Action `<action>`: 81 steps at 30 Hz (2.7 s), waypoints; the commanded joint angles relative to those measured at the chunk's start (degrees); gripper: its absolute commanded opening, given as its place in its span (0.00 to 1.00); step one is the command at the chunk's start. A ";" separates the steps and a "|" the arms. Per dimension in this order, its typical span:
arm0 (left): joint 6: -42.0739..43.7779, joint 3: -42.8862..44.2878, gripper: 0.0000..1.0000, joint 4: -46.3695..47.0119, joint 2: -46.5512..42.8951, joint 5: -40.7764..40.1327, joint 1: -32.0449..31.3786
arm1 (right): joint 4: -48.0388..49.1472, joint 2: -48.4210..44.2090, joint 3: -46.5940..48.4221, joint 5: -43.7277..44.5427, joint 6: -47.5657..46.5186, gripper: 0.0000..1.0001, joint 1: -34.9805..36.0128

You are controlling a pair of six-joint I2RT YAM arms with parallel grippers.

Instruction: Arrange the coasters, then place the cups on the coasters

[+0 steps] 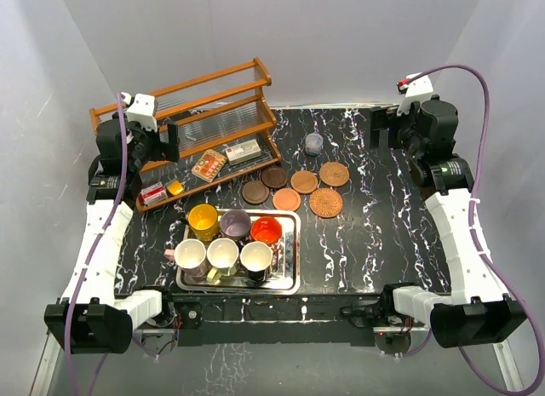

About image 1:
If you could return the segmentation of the woven rattan coaster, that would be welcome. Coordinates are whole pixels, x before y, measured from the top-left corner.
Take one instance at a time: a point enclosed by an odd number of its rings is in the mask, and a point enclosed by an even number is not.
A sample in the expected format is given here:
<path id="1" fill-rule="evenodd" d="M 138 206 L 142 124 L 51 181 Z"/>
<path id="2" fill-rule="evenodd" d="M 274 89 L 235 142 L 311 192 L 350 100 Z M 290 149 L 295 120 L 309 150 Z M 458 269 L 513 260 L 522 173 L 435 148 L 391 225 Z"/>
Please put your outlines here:
<path id="1" fill-rule="evenodd" d="M 342 196 L 335 190 L 319 188 L 309 198 L 309 205 L 312 212 L 322 218 L 338 216 L 343 209 Z"/>
<path id="2" fill-rule="evenodd" d="M 327 162 L 323 164 L 319 171 L 320 180 L 331 187 L 341 187 L 349 180 L 349 171 L 347 166 L 338 162 Z"/>

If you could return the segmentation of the yellow mug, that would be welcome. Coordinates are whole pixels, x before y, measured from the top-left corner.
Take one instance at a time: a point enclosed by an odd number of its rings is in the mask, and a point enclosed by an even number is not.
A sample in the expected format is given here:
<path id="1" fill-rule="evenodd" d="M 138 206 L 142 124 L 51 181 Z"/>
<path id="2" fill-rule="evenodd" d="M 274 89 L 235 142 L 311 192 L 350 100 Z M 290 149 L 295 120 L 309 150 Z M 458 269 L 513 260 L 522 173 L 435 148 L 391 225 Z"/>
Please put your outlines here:
<path id="1" fill-rule="evenodd" d="M 196 205 L 181 220 L 190 227 L 195 238 L 203 243 L 211 242 L 220 232 L 218 210 L 210 204 Z"/>

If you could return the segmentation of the dark wooden coaster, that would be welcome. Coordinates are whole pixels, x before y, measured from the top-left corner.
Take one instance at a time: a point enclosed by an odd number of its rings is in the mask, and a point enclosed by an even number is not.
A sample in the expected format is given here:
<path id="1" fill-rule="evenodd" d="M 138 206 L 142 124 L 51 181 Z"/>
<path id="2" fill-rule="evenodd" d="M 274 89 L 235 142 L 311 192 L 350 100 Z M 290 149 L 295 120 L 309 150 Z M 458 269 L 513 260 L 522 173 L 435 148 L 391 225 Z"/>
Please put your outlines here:
<path id="1" fill-rule="evenodd" d="M 287 172 L 280 166 L 273 165 L 261 172 L 262 183 L 271 189 L 280 189 L 287 185 Z"/>
<path id="2" fill-rule="evenodd" d="M 242 188 L 242 198 L 248 204 L 263 204 L 269 195 L 270 189 L 262 181 L 248 181 Z"/>

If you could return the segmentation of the light wooden coaster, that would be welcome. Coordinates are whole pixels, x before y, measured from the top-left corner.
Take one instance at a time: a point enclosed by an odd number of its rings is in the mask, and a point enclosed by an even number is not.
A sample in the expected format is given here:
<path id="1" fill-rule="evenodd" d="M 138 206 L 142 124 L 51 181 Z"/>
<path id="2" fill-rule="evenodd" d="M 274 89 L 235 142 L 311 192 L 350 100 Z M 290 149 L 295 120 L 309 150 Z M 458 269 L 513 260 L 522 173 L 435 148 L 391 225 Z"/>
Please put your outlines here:
<path id="1" fill-rule="evenodd" d="M 290 178 L 291 187 L 300 194 L 310 194 L 318 188 L 318 177 L 310 171 L 296 171 Z"/>
<path id="2" fill-rule="evenodd" d="M 278 210 L 297 211 L 301 206 L 301 196 L 291 188 L 282 188 L 274 193 L 272 203 Z"/>

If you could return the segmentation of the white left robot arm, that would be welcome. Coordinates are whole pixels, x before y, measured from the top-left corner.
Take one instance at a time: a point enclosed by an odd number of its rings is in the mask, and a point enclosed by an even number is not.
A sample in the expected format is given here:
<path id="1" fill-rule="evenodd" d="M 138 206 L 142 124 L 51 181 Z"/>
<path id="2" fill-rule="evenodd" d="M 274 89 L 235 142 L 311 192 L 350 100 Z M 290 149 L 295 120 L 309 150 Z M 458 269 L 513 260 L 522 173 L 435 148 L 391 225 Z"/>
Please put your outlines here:
<path id="1" fill-rule="evenodd" d="M 44 312 L 44 322 L 71 354 L 124 353 L 134 331 L 151 320 L 165 327 L 176 307 L 157 287 L 116 298 L 114 285 L 123 237 L 142 189 L 140 171 L 149 162 L 179 159 L 177 125 L 163 126 L 168 139 L 138 122 L 118 118 L 99 125 L 99 153 L 89 166 L 86 226 L 76 266 L 65 291 Z"/>

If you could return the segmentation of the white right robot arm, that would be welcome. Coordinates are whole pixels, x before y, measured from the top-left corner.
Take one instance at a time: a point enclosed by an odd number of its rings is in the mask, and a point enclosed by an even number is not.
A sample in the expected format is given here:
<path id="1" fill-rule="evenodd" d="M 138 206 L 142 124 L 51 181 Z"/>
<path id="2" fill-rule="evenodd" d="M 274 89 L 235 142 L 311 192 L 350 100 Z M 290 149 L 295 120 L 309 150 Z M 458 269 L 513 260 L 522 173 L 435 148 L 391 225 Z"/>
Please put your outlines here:
<path id="1" fill-rule="evenodd" d="M 379 312 L 391 325 L 409 316 L 422 322 L 443 348 L 504 341 L 526 320 L 520 303 L 482 260 L 486 245 L 473 241 L 482 229 L 469 208 L 471 169 L 453 152 L 457 125 L 457 109 L 438 96 L 413 103 L 406 114 L 396 106 L 370 111 L 370 144 L 379 146 L 386 134 L 389 148 L 407 154 L 411 178 L 438 230 L 450 273 L 449 296 L 408 283 L 391 284 Z"/>

